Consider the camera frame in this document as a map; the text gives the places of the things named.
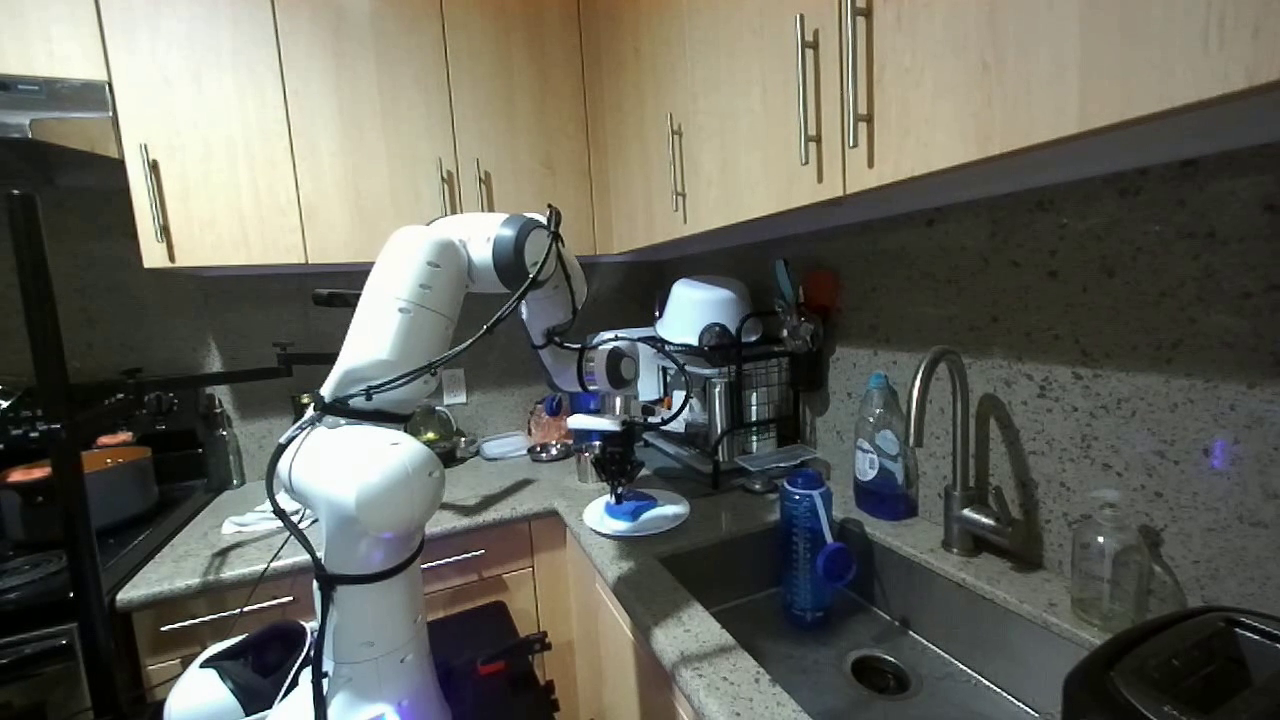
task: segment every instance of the faucet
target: faucet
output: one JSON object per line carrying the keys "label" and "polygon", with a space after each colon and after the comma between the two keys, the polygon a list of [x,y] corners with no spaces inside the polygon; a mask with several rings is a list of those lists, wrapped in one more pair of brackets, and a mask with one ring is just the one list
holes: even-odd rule
{"label": "faucet", "polygon": [[968,372],[957,348],[933,348],[918,367],[907,400],[907,447],[924,447],[924,396],[939,364],[948,364],[953,382],[953,482],[943,490],[943,550],[957,555],[977,555],[977,539],[986,539],[1001,553],[1017,553],[1022,532],[1006,491],[996,490],[988,501],[982,486],[968,486]]}

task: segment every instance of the countertop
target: countertop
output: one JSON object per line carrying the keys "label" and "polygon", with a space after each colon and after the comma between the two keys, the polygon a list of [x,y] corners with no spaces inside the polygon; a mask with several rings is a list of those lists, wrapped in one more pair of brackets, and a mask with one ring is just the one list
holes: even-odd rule
{"label": "countertop", "polygon": [[[555,511],[579,539],[597,572],[614,584],[615,600],[630,609],[635,635],[651,643],[651,654],[701,715],[804,715],[801,706],[781,686],[771,686],[771,675],[662,563],[662,555],[670,553],[701,550],[771,523],[775,501],[750,491],[708,497],[691,486],[684,490],[691,497],[689,523],[647,539],[610,539],[579,523],[584,503],[602,491],[602,486],[579,486],[572,464],[468,461],[448,473],[442,511],[428,520],[428,537]],[[308,568],[298,543],[280,550],[280,537],[241,550],[229,550],[221,539],[224,518],[251,511],[260,501],[260,486],[215,497],[146,572],[135,572],[119,589],[117,609],[127,614],[167,597],[256,582],[265,572],[275,578]],[[1091,629],[1071,622],[1059,578],[1012,572],[1010,559],[996,555],[957,559],[936,543],[939,527],[927,520],[860,520],[873,539],[1048,625],[1051,633],[1063,633],[1080,643],[1099,639]]]}

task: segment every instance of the white plate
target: white plate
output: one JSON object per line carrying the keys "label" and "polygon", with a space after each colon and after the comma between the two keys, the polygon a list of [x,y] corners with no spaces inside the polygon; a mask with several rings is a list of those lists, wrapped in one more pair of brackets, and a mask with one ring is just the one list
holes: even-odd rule
{"label": "white plate", "polygon": [[588,509],[584,509],[584,523],[602,537],[662,537],[670,527],[681,527],[689,520],[689,501],[670,491],[670,490],[644,490],[658,509],[647,509],[641,520],[615,520],[605,511],[605,503],[614,503],[614,491],[610,497],[597,497]]}

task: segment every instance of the wooden cabinet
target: wooden cabinet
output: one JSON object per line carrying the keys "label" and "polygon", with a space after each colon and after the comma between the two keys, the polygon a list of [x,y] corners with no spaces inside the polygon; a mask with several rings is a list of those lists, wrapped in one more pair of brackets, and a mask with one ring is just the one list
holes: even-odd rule
{"label": "wooden cabinet", "polygon": [[455,118],[455,201],[480,214],[565,214],[597,249],[576,0],[446,0]]}
{"label": "wooden cabinet", "polygon": [[689,232],[691,0],[584,0],[597,249]]}
{"label": "wooden cabinet", "polygon": [[882,180],[924,177],[1075,130],[1075,6],[868,6]]}
{"label": "wooden cabinet", "polygon": [[842,196],[837,0],[696,6],[691,29],[691,229]]}
{"label": "wooden cabinet", "polygon": [[92,0],[0,0],[0,78],[107,81]]}
{"label": "wooden cabinet", "polygon": [[103,0],[103,38],[148,267],[365,265],[549,203],[592,254],[572,0]]}
{"label": "wooden cabinet", "polygon": [[1280,81],[1274,0],[584,0],[584,29],[605,249]]}
{"label": "wooden cabinet", "polygon": [[689,720],[676,691],[634,616],[597,578],[592,559],[555,520],[531,523],[541,572],[541,622],[552,635],[546,675],[559,687],[565,715],[576,720]]}
{"label": "wooden cabinet", "polygon": [[313,578],[271,578],[135,609],[133,635],[148,699],[164,699],[209,643],[275,622],[313,622]]}
{"label": "wooden cabinet", "polygon": [[308,265],[454,214],[442,0],[275,0],[275,24]]}
{"label": "wooden cabinet", "polygon": [[1075,0],[1080,130],[1280,81],[1278,0]]}
{"label": "wooden cabinet", "polygon": [[422,568],[428,616],[504,600],[520,635],[541,629],[530,523],[428,539]]}
{"label": "wooden cabinet", "polygon": [[302,265],[271,0],[99,0],[139,260]]}
{"label": "wooden cabinet", "polygon": [[[428,539],[422,578],[424,622],[504,600],[520,635],[546,629],[537,604],[531,527],[524,520]],[[146,686],[153,699],[160,699],[209,643],[271,622],[313,616],[308,572],[146,604],[133,614]]]}

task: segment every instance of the stainless steel sink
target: stainless steel sink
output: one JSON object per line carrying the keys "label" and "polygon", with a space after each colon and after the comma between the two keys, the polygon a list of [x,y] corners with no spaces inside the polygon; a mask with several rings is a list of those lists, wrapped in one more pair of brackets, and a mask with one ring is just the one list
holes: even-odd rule
{"label": "stainless steel sink", "polygon": [[784,622],[771,532],[664,563],[808,715],[1059,715],[1059,686],[1086,643],[873,543],[856,523],[842,532],[860,578],[824,629]]}

